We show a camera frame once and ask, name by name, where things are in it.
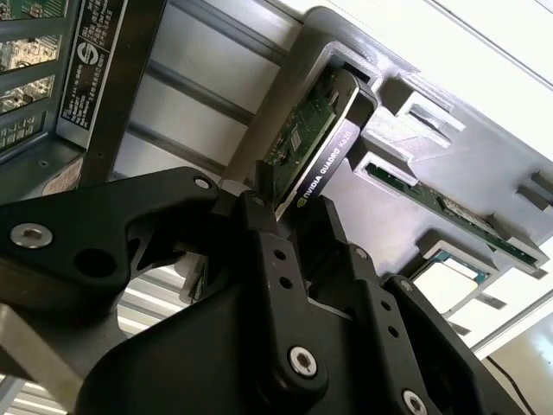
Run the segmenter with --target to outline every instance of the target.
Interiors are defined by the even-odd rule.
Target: warning label
[[[126,0],[85,0],[60,116],[85,130],[99,104]]]

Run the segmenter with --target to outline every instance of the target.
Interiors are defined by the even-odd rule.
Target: screw
[[[197,186],[200,186],[201,188],[211,188],[211,184],[206,179],[202,179],[201,177],[196,177],[194,179],[194,183],[196,183]]]
[[[402,287],[405,288],[406,291],[408,291],[408,292],[413,291],[413,287],[407,281],[402,281],[400,284],[401,284]]]
[[[253,201],[256,202],[259,206],[265,206],[265,202],[264,202],[260,197],[254,196],[252,199],[253,199]]]
[[[409,389],[404,391],[404,402],[413,415],[428,415],[424,402],[418,397],[418,395]]]
[[[11,241],[23,248],[43,248],[52,243],[52,232],[43,225],[36,223],[22,223],[17,225],[10,232]]]
[[[363,250],[362,248],[359,248],[359,247],[355,248],[355,253],[357,253],[362,259],[369,258],[365,250]]]
[[[304,378],[313,378],[317,374],[317,362],[306,348],[295,346],[289,351],[288,359],[294,371]]]

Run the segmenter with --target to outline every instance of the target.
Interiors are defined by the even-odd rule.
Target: circuit board
[[[0,72],[32,67],[58,57],[59,36],[44,36],[0,43]]]
[[[0,96],[0,114],[49,97],[53,84],[54,75],[51,75],[2,93],[2,96]]]
[[[366,171],[370,176],[394,188],[412,201],[448,220],[465,232],[483,240],[492,249],[499,250],[524,264],[536,266],[537,260],[535,258],[501,239],[492,225],[468,212],[464,207],[460,207],[457,203],[439,194],[432,188],[424,186],[421,183],[410,186],[374,164],[369,164],[366,167]]]
[[[284,199],[336,114],[316,88],[290,114],[265,161],[274,166],[275,203]]]
[[[0,20],[63,17],[67,0],[0,0]]]

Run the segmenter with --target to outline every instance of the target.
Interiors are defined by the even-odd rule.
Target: sticker
[[[44,113],[39,116],[25,118],[23,121],[3,128],[0,131],[0,153],[9,150],[10,147],[19,144],[27,138],[33,137],[44,125]]]
[[[297,127],[294,129],[294,132],[292,133],[292,148],[294,151],[297,151],[297,149],[300,147],[300,144],[302,143],[302,139],[300,138],[300,132],[298,131]]]
[[[85,0],[60,117],[90,131],[126,0]]]
[[[63,170],[59,175],[52,179],[44,189],[42,190],[42,195],[53,195],[55,193],[66,192],[73,188],[80,176],[80,169],[83,166],[83,158],[71,164],[65,170]]]
[[[276,216],[284,217],[288,222],[297,218],[310,201],[321,194],[322,189],[328,183],[338,166],[346,158],[347,152],[361,133],[361,129],[345,119],[330,138],[326,147],[315,160],[312,168],[307,172],[297,188],[290,204],[283,203],[276,210]]]

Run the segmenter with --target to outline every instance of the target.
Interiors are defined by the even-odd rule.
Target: cable
[[[511,375],[509,373],[506,372],[506,370],[504,368],[502,368],[497,361],[495,361],[494,359],[492,359],[491,357],[488,356],[487,358],[490,363],[493,364],[493,366],[498,369],[501,374],[503,374],[505,376],[505,378],[507,380],[509,380],[509,383],[511,383],[511,386],[512,388],[515,390],[515,392],[517,393],[518,397],[520,398],[520,401],[523,403],[524,407],[526,408],[526,410],[531,414],[531,415],[536,415],[536,413],[534,412],[534,410],[532,409],[532,407],[530,406],[530,404],[528,403],[528,401],[526,400],[526,398],[524,397],[522,391],[520,390],[520,388],[518,387],[517,385],[517,382],[514,381],[514,379],[511,377]]]

